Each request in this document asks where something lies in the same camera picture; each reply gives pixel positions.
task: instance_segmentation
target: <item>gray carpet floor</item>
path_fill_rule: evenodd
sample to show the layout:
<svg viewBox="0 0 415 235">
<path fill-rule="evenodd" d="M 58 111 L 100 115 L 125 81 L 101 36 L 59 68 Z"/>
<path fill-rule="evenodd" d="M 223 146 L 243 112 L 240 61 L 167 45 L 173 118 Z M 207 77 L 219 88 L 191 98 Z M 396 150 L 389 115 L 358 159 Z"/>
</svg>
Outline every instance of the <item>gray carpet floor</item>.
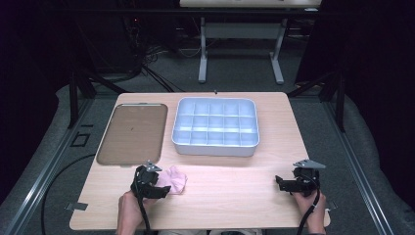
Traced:
<svg viewBox="0 0 415 235">
<path fill-rule="evenodd" d="M 296 87 L 295 77 L 306 43 L 287 38 L 280 54 L 284 85 L 277 85 L 269 62 L 273 42 L 268 40 L 218 40 L 208 47 L 207 83 L 198 82 L 199 57 L 197 48 L 183 50 L 183 54 L 159 53 L 149 67 L 185 92 L 198 91 L 276 91 L 290 92 Z M 118 75 L 107 74 L 114 79 Z M 40 198 L 33 199 L 30 190 L 45 165 L 56 158 L 61 160 L 53 167 L 58 172 L 69 163 L 95 154 L 115 103 L 116 94 L 101 84 L 94 84 L 98 95 L 94 100 L 79 96 L 83 112 L 78 125 L 68 130 L 69 92 L 58 91 L 60 106 L 55 118 L 6 201 L 0 208 L 0 234 L 41 234 Z M 132 92 L 165 92 L 149 75 L 121 81 L 118 86 Z M 388 180 L 379 169 L 379 158 L 370 131 L 353 102 L 346 99 L 345 128 L 340 133 L 333 124 L 332 104 L 320 103 L 316 98 L 319 88 L 313 88 L 298 98 L 290 99 L 308 155 L 312 160 L 327 166 L 320 171 L 322 191 L 338 208 L 330 212 L 328 234 L 383 234 L 369 209 L 370 204 L 380 205 L 391 229 L 385 234 L 415 234 L 415 215 L 393 192 Z M 83 147 L 73 142 L 74 133 L 87 133 L 89 139 Z M 376 202 L 368 202 L 350 165 L 350 152 L 359 162 Z M 76 202 L 87 176 L 92 158 L 82 160 L 57 178 L 48 193 L 45 204 L 46 234 L 114 234 L 113 231 L 72 231 L 69 228 L 71 211 L 65 210 L 68 202 Z M 29 209 L 25 202 L 33 201 Z M 296 229 L 266 230 L 267 235 L 295 234 Z"/>
</svg>

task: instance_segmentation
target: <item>person's left hand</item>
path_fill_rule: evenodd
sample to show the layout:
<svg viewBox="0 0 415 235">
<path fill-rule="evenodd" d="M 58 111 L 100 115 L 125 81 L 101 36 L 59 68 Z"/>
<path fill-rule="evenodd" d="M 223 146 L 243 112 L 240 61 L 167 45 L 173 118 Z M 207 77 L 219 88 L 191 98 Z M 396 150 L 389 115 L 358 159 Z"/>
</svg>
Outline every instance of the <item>person's left hand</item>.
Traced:
<svg viewBox="0 0 415 235">
<path fill-rule="evenodd" d="M 157 199 L 143 200 L 147 210 Z M 131 191 L 124 193 L 118 200 L 118 222 L 116 234 L 131 235 L 135 233 L 137 226 L 143 221 L 143 216 L 138 206 L 137 198 Z"/>
</svg>

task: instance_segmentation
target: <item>background desk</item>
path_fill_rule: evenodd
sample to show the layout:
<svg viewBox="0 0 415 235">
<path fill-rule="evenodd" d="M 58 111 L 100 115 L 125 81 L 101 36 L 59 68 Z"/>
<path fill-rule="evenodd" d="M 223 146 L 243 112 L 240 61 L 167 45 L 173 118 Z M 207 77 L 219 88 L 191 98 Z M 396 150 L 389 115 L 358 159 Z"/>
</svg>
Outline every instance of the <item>background desk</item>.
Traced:
<svg viewBox="0 0 415 235">
<path fill-rule="evenodd" d="M 171 141 L 177 104 L 186 96 L 252 99 L 256 104 L 260 142 L 252 157 L 185 156 L 176 153 Z M 300 131 L 284 93 L 129 93 L 122 103 L 164 103 L 167 122 L 157 163 L 167 169 L 176 165 L 188 176 L 182 195 L 169 195 L 149 211 L 152 228 L 220 229 L 285 228 L 300 224 L 297 204 L 281 192 L 275 174 L 293 178 L 293 163 L 308 158 Z M 116 229 L 117 202 L 129 190 L 136 166 L 91 166 L 80 203 L 70 227 L 75 230 Z M 326 216 L 326 225 L 330 218 Z"/>
<path fill-rule="evenodd" d="M 318 8 L 321 0 L 180 0 L 180 7 L 185 8 L 281 8 L 303 9 Z M 284 83 L 283 74 L 278 63 L 281 45 L 286 30 L 286 20 L 275 19 L 273 23 L 206 23 L 201 19 L 201 65 L 199 82 L 207 80 L 208 52 L 207 38 L 261 38 L 276 39 L 274 51 L 269 53 L 275 80 Z"/>
</svg>

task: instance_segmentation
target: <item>pink cloth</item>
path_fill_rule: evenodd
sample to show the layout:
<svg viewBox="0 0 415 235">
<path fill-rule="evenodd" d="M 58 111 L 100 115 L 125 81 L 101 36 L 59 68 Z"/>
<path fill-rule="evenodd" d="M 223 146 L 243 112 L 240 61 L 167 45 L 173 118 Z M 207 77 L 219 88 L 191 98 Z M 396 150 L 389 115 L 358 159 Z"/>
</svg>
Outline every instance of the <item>pink cloth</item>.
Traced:
<svg viewBox="0 0 415 235">
<path fill-rule="evenodd" d="M 186 185 L 187 176 L 180 172 L 174 165 L 170 169 L 163 170 L 159 173 L 157 187 L 171 186 L 168 194 L 181 194 Z"/>
</svg>

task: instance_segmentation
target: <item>person's right hand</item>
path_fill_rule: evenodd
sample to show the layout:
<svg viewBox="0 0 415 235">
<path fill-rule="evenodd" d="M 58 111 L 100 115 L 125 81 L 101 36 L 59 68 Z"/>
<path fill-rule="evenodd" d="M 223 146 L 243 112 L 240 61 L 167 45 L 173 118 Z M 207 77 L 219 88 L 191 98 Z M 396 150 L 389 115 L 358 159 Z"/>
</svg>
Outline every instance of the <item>person's right hand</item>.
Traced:
<svg viewBox="0 0 415 235">
<path fill-rule="evenodd" d="M 302 193 L 293 193 L 294 198 L 299 205 L 301 215 L 304 215 L 314 202 L 317 191 L 313 191 L 311 195 L 305 197 Z M 322 233 L 326 234 L 324 229 L 324 215 L 326 213 L 326 196 L 320 192 L 320 200 L 317 207 L 314 208 L 313 213 L 307 219 L 308 233 Z"/>
</svg>

